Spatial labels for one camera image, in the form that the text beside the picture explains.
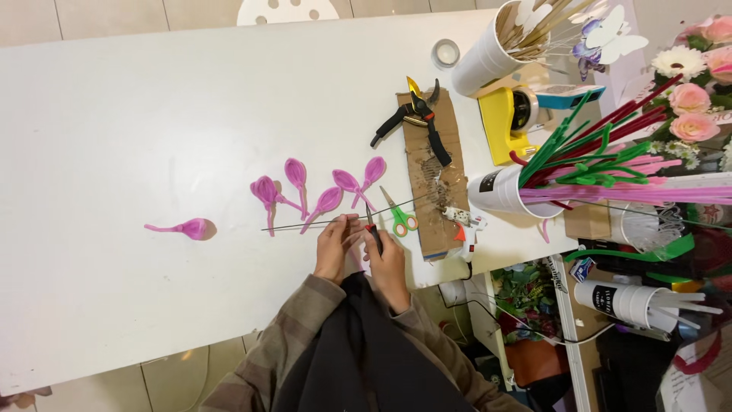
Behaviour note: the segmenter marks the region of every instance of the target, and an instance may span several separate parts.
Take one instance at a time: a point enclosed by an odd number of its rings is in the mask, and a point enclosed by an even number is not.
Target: cardboard piece
[[[428,97],[428,93],[423,96],[425,99]],[[411,98],[408,93],[400,93],[397,94],[397,100],[401,106],[409,103]],[[445,89],[440,90],[440,97],[432,109],[442,144],[452,157],[452,163],[447,167],[442,168],[432,152],[427,139],[427,128],[403,123],[412,196],[417,199],[427,195],[414,202],[414,212],[419,220],[422,256],[427,261],[444,259],[447,251],[463,246],[461,240],[454,240],[458,235],[457,224],[447,220],[436,206],[470,210],[458,121],[455,119],[449,93]]]
[[[598,202],[606,205],[607,200]],[[597,205],[583,205],[564,211],[564,230],[568,238],[609,239],[610,209]]]

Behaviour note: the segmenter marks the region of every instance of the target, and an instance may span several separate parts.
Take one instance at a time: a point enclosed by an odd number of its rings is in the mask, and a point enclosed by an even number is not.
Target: white table
[[[378,150],[405,76],[424,88],[448,73],[430,61],[441,38],[463,50],[495,10],[404,15],[57,42],[0,50],[0,392],[79,378],[264,327],[315,263],[312,228],[266,232],[249,184],[307,167],[310,209],[331,171],[362,178],[374,155],[396,202],[411,198],[401,130]],[[475,100],[452,93],[468,177],[495,167]],[[386,207],[378,188],[367,195]],[[325,215],[351,211],[352,194]],[[358,212],[362,212],[359,203]],[[380,215],[387,218],[388,213]],[[560,218],[485,214],[474,271],[576,247]],[[203,217],[195,242],[146,231]],[[279,205],[275,224],[299,212]],[[426,287],[464,263],[421,261]]]

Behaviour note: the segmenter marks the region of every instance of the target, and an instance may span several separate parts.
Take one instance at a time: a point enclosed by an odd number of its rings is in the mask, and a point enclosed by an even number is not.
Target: white chair
[[[244,0],[237,26],[292,21],[334,20],[338,13],[329,0]]]

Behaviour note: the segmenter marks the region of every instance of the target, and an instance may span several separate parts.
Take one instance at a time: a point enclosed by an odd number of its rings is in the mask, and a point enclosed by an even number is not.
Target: paper label
[[[613,310],[613,296],[615,296],[615,292],[617,291],[618,288],[616,287],[597,285],[594,290],[592,290],[592,304],[594,304],[595,309],[609,314],[610,316],[615,316],[615,311]]]
[[[478,192],[483,193],[485,191],[493,191],[493,183],[496,181],[496,176],[498,176],[498,173],[501,170],[496,170],[493,173],[489,173],[483,177],[483,180],[480,181],[480,187],[478,187]]]

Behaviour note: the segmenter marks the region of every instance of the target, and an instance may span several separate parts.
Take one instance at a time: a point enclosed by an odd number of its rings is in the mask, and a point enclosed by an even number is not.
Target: flower bouquet
[[[651,65],[656,85],[651,90],[679,74],[683,78],[643,108],[663,107],[667,116],[650,135],[649,152],[682,159],[684,167],[693,170],[713,151],[721,170],[732,169],[729,132],[722,133],[717,124],[719,114],[732,109],[732,16],[708,18],[686,28]],[[702,143],[715,136],[721,138],[718,147],[726,145],[726,154]]]

